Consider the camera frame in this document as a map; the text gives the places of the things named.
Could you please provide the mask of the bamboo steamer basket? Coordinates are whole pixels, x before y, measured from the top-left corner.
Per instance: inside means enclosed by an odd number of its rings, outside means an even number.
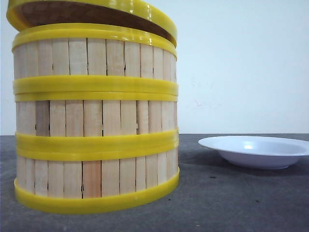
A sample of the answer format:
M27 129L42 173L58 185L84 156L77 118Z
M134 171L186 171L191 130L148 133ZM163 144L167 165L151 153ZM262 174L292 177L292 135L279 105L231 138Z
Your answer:
M163 73L175 46L138 29L53 24L19 32L13 42L17 102L146 100L174 102L178 86Z
M21 156L84 160L86 154L142 156L178 146L172 101L18 101Z
M137 207L156 201L179 183L178 149L123 161L84 161L80 164L51 162L49 171L74 171L46 181L46 193L27 191L14 181L15 197L22 205L48 213L91 214Z

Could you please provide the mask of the woven bamboo steamer lid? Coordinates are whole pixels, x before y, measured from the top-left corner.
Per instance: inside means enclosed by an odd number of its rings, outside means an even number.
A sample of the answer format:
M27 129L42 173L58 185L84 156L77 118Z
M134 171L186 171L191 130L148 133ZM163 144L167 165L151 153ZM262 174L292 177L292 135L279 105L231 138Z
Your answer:
M177 44L174 22L142 0L10 0L6 17L18 31L59 23L93 23L139 29Z

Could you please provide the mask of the white shallow plate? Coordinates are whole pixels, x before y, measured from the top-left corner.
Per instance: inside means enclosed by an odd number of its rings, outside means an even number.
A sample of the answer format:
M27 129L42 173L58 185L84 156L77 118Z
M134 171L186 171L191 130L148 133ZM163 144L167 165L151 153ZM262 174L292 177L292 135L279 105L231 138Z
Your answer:
M304 140L265 136L215 136L198 143L218 151L229 163L256 169L284 169L309 155Z

